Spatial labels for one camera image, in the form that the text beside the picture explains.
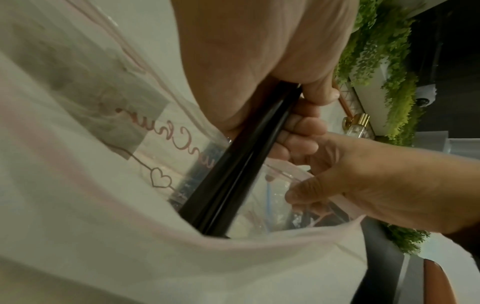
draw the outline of transparent plastic bag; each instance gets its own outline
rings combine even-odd
[[[0,2],[0,256],[144,303],[348,302],[367,267],[361,217],[221,239],[171,208],[228,143],[153,58],[159,2],[96,3]]]

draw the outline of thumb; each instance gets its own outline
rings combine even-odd
[[[336,194],[348,192],[348,174],[340,165],[293,186],[285,194],[290,204],[311,204]]]

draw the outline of white wall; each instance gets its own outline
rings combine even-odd
[[[455,292],[458,304],[474,304],[480,299],[480,271],[472,256],[441,234],[432,234],[423,244],[421,257],[438,263]]]

